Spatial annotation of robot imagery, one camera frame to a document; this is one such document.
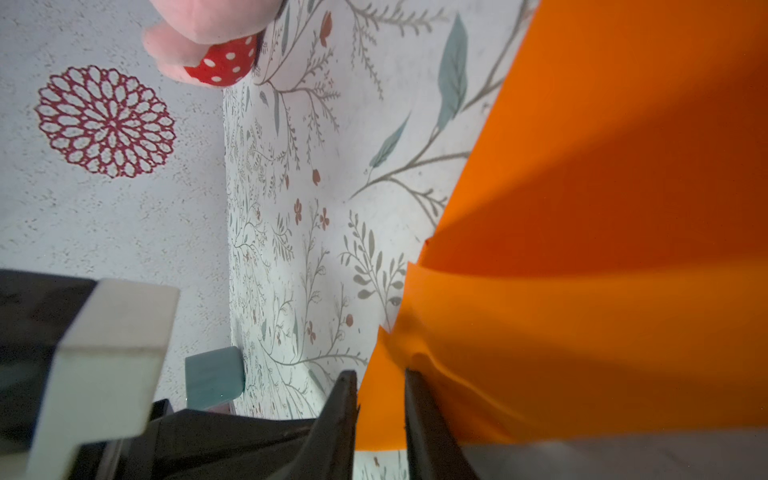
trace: red polka dot fabric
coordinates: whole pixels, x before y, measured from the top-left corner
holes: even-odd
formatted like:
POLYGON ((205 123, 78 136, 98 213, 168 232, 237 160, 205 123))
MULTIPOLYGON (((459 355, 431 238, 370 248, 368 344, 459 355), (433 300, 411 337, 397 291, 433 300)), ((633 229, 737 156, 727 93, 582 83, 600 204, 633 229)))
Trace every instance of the red polka dot fabric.
POLYGON ((259 39, 255 35, 236 38, 208 49, 197 67, 184 67, 187 73, 205 84, 230 87, 240 81, 258 58, 259 39))

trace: gray surface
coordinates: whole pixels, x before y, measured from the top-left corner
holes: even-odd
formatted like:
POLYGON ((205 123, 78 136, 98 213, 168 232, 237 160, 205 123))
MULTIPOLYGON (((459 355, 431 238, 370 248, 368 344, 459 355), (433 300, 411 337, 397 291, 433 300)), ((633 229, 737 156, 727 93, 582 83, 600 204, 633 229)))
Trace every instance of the gray surface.
POLYGON ((768 478, 768 429, 478 445, 465 454, 482 480, 758 479, 768 478))

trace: wallpaper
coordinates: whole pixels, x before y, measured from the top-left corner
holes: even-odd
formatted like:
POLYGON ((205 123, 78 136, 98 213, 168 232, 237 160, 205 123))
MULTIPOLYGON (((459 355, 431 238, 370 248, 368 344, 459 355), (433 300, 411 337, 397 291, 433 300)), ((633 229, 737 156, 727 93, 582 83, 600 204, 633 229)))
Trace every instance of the wallpaper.
MULTIPOLYGON (((534 2, 290 0, 224 94, 237 413, 311 417, 391 329, 534 2)), ((356 456, 405 478, 404 452, 356 456)))
POLYGON ((9 0, 0 18, 0 266, 177 286, 157 398, 230 344, 221 93, 163 77, 151 3, 9 0))

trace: floral wallpaper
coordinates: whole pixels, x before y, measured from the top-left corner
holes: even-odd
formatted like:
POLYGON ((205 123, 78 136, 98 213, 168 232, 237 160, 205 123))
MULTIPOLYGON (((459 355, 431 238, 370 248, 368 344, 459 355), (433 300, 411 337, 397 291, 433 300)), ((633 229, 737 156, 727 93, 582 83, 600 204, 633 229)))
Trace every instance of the floral wallpaper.
MULTIPOLYGON (((315 416, 391 329, 537 2, 289 0, 224 93, 238 414, 315 416)), ((356 478, 406 478, 359 452, 356 478)))

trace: black object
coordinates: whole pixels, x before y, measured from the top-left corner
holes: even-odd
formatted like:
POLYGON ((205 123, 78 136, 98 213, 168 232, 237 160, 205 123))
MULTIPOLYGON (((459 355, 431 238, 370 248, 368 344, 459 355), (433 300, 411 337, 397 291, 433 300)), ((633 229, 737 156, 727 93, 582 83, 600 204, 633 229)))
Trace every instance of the black object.
POLYGON ((421 373, 406 370, 406 441, 411 480, 477 480, 421 373))
POLYGON ((357 374, 339 374, 301 451, 270 480, 349 480, 355 458, 357 374))
MULTIPOLYGON (((411 479, 477 480, 426 382, 411 370, 406 370, 405 401, 411 479)), ((98 445, 84 445, 70 479, 352 478, 359 407, 357 375, 351 370, 339 374, 317 419, 277 421, 197 410, 164 415, 169 408, 167 400, 153 405, 143 435, 121 445, 98 444, 102 457, 96 465, 98 445)))
POLYGON ((30 449, 56 346, 95 287, 0 270, 0 455, 30 449))

